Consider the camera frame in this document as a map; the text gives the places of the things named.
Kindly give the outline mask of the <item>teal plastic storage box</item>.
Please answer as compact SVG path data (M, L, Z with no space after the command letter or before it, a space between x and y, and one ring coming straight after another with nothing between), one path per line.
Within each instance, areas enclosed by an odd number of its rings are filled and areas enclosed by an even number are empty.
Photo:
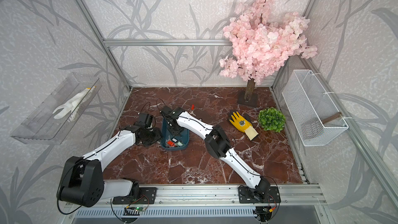
M166 127L165 120L163 120L161 132L162 132L162 139L160 140L160 145L163 149L168 150L168 151L178 151L178 150L186 149L188 147L188 144L189 144L189 130L188 129L185 128L179 135L171 135ZM182 143L184 143L184 146L178 147L175 145L175 147L170 147L167 144L167 142L172 141L172 138L176 138L178 141L181 141Z

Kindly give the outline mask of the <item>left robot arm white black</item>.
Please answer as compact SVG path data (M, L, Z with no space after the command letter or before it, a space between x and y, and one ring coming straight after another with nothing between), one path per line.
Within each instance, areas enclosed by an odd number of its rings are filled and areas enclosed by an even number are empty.
M92 207L99 200L115 197L136 201L141 197L136 180L104 179L103 171L126 149L134 145L150 146L161 138L153 116L141 113L133 125L126 126L100 147L66 161L57 199L84 207Z

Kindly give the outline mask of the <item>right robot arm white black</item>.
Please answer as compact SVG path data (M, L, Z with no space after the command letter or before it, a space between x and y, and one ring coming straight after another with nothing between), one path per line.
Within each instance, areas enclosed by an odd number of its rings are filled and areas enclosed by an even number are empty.
M234 150L229 138L220 125L206 124L191 116L183 108L174 110L168 106L160 110L172 135L180 134L185 129L195 133L204 140L208 153L228 164L245 182L238 187L242 198L240 203L280 203L278 187L272 187L265 176L253 170Z

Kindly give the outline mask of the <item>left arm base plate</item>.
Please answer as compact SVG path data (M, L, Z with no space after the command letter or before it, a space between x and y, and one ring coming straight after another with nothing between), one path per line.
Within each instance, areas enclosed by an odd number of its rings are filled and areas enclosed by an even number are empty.
M144 187L139 189L133 189L132 193L124 197L115 197L112 200L112 204L115 205L134 205L143 204L151 205L155 202L157 194L156 187Z

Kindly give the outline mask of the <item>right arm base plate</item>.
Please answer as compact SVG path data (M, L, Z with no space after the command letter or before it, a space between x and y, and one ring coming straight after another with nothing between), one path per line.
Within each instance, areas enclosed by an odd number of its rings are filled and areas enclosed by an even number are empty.
M240 185L238 187L238 196L240 203L279 204L281 202L279 189L276 186L271 186L266 199L261 200L260 197L254 196L254 193L249 187Z

